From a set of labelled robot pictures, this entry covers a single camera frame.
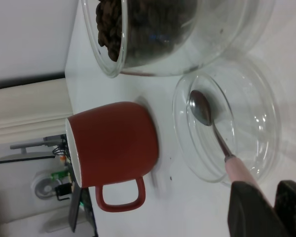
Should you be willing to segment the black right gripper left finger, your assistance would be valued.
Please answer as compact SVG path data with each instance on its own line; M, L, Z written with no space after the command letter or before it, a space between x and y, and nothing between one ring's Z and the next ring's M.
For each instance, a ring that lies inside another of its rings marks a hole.
M231 237L289 237L263 194L248 182L231 185L227 223Z

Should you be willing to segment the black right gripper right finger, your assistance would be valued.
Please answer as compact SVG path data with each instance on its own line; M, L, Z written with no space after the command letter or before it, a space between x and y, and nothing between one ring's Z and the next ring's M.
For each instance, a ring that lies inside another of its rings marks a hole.
M277 186L274 210L291 236L296 237L296 182L283 180Z

